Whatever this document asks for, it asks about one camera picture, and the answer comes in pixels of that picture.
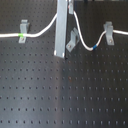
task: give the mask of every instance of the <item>black perforated surface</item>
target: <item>black perforated surface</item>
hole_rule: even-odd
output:
[[[77,2],[75,10],[89,46],[105,21],[128,31],[126,2]],[[36,33],[55,13],[55,0],[1,0],[0,33],[19,32],[25,18]],[[69,19],[67,41],[75,25]],[[25,44],[18,40],[0,39],[0,128],[128,127],[128,37],[114,34],[115,46],[104,37],[93,52],[79,43],[66,60],[53,56],[55,24]]]

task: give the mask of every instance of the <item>cable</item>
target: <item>cable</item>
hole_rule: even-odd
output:
[[[116,34],[128,35],[128,32],[123,32],[123,31],[118,31],[118,30],[113,30],[113,32]]]
[[[0,38],[17,37],[17,36],[20,36],[20,37],[38,37],[38,36],[44,34],[52,26],[52,24],[54,23],[56,18],[57,18],[57,14],[55,14],[55,16],[53,17],[53,19],[50,22],[50,24],[46,28],[44,28],[42,31],[40,31],[39,33],[36,33],[36,34],[23,34],[23,33],[0,34]]]
[[[103,35],[106,33],[106,31],[104,31],[104,32],[101,34],[101,36],[100,36],[98,42],[96,43],[96,45],[94,45],[93,47],[88,47],[88,46],[85,44],[84,40],[83,40],[83,37],[82,37],[82,34],[81,34],[81,30],[80,30],[80,26],[79,26],[78,17],[77,17],[77,14],[76,14],[75,11],[74,11],[74,16],[75,16],[75,20],[76,20],[76,24],[77,24],[77,28],[78,28],[78,32],[79,32],[79,36],[80,36],[80,40],[81,40],[83,46],[84,46],[88,51],[94,50],[94,49],[95,49],[96,47],[98,47],[98,45],[100,44],[101,39],[102,39]]]
[[[76,12],[74,11],[74,16],[75,16],[75,20],[76,20],[76,24],[77,24],[77,28],[78,28],[78,32],[79,32],[79,36],[80,36],[80,40],[83,44],[83,46],[88,50],[88,51],[92,51],[94,50],[96,47],[98,47],[98,45],[100,44],[101,42],[101,39],[102,37],[104,36],[104,34],[106,33],[106,31],[103,31],[102,34],[100,35],[100,38],[98,40],[98,42],[93,46],[93,47],[88,47],[84,40],[83,40],[83,37],[82,37],[82,34],[81,34],[81,30],[80,30],[80,25],[79,25],[79,20],[78,20],[78,17],[77,17],[77,14]],[[44,34],[54,23],[54,21],[56,20],[57,18],[57,14],[55,14],[55,16],[53,17],[52,21],[50,22],[50,24],[44,28],[42,31],[40,31],[39,33],[36,33],[36,34],[25,34],[25,33],[13,33],[13,34],[0,34],[0,38],[4,38],[4,37],[38,37],[42,34]],[[114,33],[117,33],[117,34],[123,34],[123,35],[128,35],[128,32],[123,32],[123,31],[118,31],[118,30],[113,30]]]

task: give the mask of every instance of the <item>gray mount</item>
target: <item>gray mount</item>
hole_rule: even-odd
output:
[[[106,31],[107,44],[108,45],[114,45],[112,22],[106,22],[104,24],[104,30]]]
[[[28,23],[28,20],[21,20],[20,24],[20,33],[27,33],[29,29],[30,23]],[[19,43],[25,43],[26,37],[20,37]]]
[[[70,38],[71,38],[71,40],[66,45],[66,48],[69,52],[71,52],[74,49],[74,47],[78,44],[78,42],[80,41],[79,33],[76,28],[74,28],[73,31],[71,31]]]

